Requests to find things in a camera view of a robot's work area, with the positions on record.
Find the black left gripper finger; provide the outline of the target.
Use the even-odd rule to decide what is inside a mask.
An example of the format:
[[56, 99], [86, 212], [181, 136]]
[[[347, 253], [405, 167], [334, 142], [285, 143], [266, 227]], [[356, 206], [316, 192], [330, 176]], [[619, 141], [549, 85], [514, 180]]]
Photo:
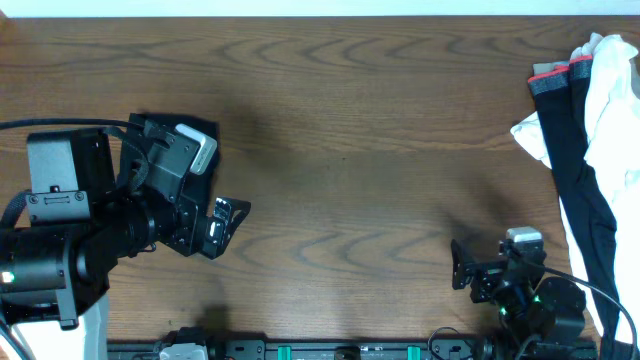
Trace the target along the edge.
[[248, 201], [238, 200], [238, 199], [233, 199], [228, 197], [221, 197], [221, 198], [226, 198], [231, 201], [233, 215], [232, 215], [231, 224], [229, 225], [229, 228], [228, 228], [229, 242], [226, 245], [215, 245], [216, 247], [215, 255], [217, 257], [221, 256], [225, 252], [234, 233], [236, 232], [236, 230], [239, 228], [239, 226], [242, 224], [242, 222], [246, 219], [246, 217], [249, 215], [251, 211], [251, 203]]
[[213, 214], [207, 220], [206, 238], [213, 245], [226, 245], [229, 242], [228, 228], [232, 220], [231, 201], [217, 198]]

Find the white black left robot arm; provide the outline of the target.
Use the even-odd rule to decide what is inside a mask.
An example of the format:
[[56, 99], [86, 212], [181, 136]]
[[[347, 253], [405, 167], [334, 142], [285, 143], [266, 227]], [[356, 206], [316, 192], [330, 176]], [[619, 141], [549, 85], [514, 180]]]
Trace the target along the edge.
[[110, 272], [164, 244], [214, 259], [250, 213], [212, 197], [214, 136], [149, 122], [34, 133], [1, 219], [1, 334], [20, 359], [104, 359]]

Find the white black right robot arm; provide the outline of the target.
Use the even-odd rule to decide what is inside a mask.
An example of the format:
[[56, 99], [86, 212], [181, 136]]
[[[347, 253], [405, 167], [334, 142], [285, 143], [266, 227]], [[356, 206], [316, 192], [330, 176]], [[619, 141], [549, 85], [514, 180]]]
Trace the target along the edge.
[[499, 256], [481, 261], [451, 241], [452, 287], [471, 288], [474, 303], [498, 307], [501, 331], [471, 347], [473, 359], [580, 360], [598, 357], [580, 337], [586, 295], [560, 276], [545, 277], [543, 241], [500, 242]]

